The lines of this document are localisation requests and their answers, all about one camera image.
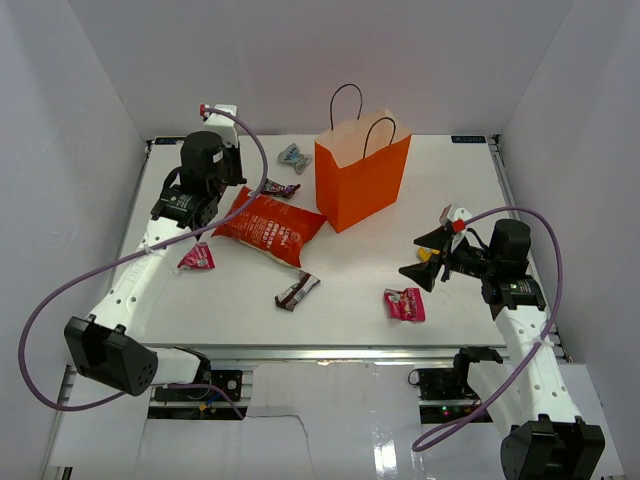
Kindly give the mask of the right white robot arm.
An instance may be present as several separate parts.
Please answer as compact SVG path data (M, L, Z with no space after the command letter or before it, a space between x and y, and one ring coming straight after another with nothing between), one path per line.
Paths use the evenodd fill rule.
M464 220L446 220L415 239L428 261L400 268L426 291L452 272L477 278L503 337L512 370L484 347L464 347L454 358L453 390L479 397L502 437L500 461L507 479L589 479L605 448L603 430L587 423L566 386L548 337L551 313L529 275L531 230L499 219L490 242L474 247Z

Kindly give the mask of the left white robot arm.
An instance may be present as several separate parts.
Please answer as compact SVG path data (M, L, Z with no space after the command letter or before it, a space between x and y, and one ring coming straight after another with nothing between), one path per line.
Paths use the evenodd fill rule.
M82 376L131 396L152 384L176 383L188 398L211 387L200 358L141 342L156 302L181 260L195 246L199 229L218 212L225 190L245 184L239 142L212 131L189 134L180 164L165 177L136 249L105 297L84 318L72 317L64 338Z

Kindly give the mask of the large red chips bag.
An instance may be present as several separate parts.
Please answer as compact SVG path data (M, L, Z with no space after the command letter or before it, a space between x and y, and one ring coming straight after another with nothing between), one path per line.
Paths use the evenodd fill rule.
M217 227L212 236L232 238L280 263L300 268L302 249L325 221L322 214L258 194L238 216Z

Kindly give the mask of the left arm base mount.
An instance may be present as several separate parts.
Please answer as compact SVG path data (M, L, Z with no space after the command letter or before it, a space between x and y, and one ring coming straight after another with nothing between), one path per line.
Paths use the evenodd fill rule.
M196 377L190 384L211 384L222 390L233 402L241 399L241 389L243 386L243 373L241 370L213 370L205 368L198 371ZM158 387L152 394L152 399L156 402L207 402L223 401L217 390L206 388L173 389Z

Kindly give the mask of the pink candy packet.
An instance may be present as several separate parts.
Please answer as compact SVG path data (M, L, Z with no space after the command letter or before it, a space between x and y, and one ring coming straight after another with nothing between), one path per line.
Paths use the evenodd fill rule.
M386 289L384 301L391 319L422 323L426 321L426 312L419 288L406 288L402 291Z

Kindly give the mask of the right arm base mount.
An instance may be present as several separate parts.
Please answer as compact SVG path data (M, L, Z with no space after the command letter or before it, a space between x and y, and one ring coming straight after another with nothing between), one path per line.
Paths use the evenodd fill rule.
M452 368L415 368L407 381L427 405L475 406L479 397L458 384Z

